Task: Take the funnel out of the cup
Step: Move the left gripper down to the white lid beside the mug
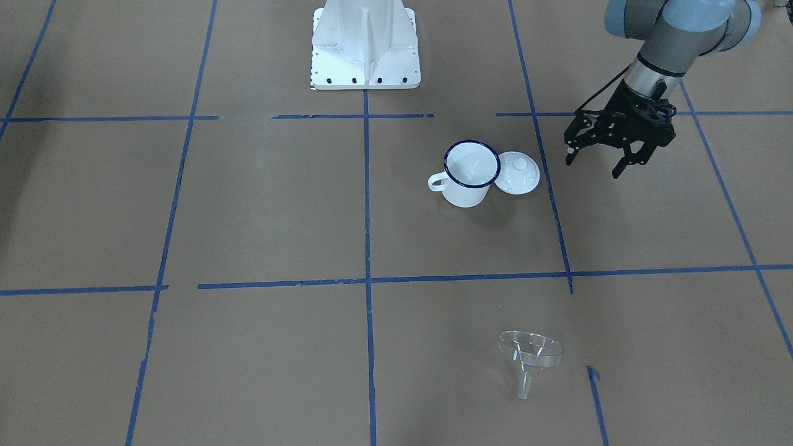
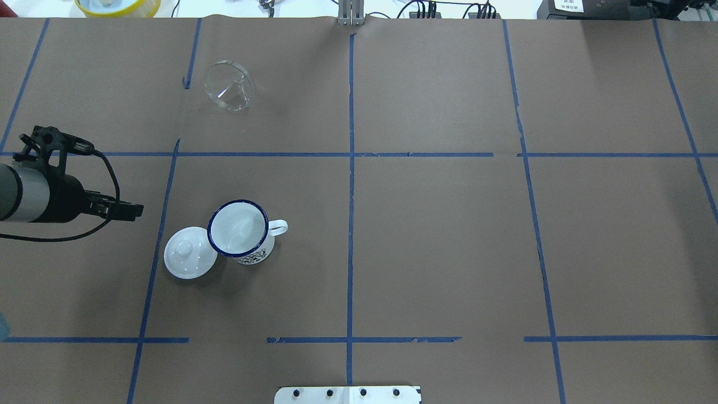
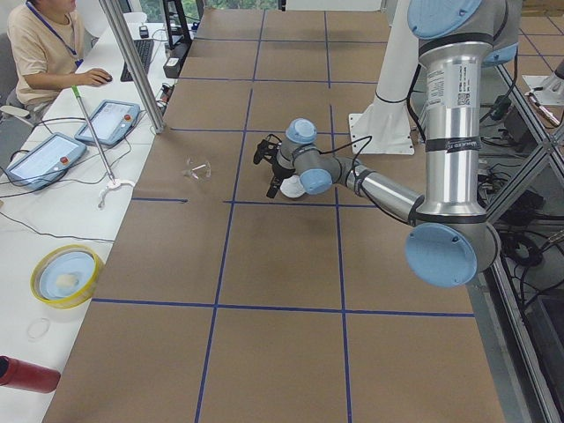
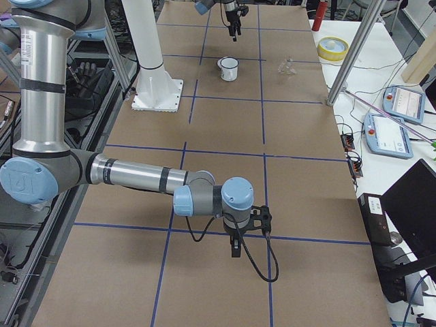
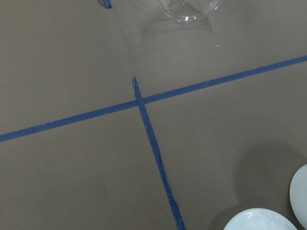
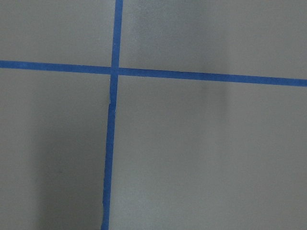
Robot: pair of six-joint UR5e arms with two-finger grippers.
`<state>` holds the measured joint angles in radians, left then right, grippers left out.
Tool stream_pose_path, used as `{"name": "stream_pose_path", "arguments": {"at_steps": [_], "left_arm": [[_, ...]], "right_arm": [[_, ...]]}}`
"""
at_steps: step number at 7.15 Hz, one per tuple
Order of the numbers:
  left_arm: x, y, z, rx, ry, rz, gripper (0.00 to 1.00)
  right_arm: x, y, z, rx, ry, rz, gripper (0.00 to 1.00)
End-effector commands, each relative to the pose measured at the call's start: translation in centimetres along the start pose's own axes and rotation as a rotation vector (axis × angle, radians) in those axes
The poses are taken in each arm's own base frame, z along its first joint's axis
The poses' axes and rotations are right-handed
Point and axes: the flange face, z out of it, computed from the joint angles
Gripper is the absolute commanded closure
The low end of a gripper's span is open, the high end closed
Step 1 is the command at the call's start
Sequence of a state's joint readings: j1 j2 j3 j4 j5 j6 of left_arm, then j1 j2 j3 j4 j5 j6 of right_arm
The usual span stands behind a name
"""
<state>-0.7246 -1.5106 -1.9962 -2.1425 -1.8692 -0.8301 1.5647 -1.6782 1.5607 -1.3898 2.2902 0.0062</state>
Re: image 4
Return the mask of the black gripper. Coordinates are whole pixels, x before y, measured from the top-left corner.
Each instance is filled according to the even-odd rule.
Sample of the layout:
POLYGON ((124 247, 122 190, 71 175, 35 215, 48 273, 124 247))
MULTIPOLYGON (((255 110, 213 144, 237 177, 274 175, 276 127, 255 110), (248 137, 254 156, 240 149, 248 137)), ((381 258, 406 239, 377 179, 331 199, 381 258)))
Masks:
POLYGON ((237 35, 241 35, 241 21, 240 17, 245 17, 248 14, 248 9, 237 9, 232 11, 225 11, 226 19, 229 23, 228 31, 232 36, 233 42, 237 42, 237 35))
POLYGON ((224 230, 230 235, 231 256, 240 257, 240 238, 247 232, 260 230, 262 235, 270 238, 272 215, 269 208, 252 206, 249 210, 236 211, 229 209, 223 212, 224 230))

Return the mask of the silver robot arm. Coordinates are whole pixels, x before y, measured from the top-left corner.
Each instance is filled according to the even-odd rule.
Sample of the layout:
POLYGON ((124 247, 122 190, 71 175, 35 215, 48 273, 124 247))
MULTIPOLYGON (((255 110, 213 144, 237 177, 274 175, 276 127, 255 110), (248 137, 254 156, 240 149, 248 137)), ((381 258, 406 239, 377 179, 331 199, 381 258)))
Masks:
POLYGON ((201 0, 195 1, 195 9, 200 15, 207 13, 216 3, 220 5, 220 14, 222 23, 228 28, 229 35, 234 42, 237 41, 237 36, 241 35, 241 17, 245 17, 249 13, 247 5, 240 4, 237 0, 215 1, 201 0))
POLYGON ((108 158, 71 149, 64 140, 67 43, 106 36, 103 1, 13 1, 20 27, 21 136, 1 167, 1 185, 15 200, 40 204, 77 185, 120 185, 173 197, 175 214, 222 218, 232 256, 247 250, 244 234, 270 238, 271 215, 255 206, 241 177, 217 185, 212 174, 108 158))

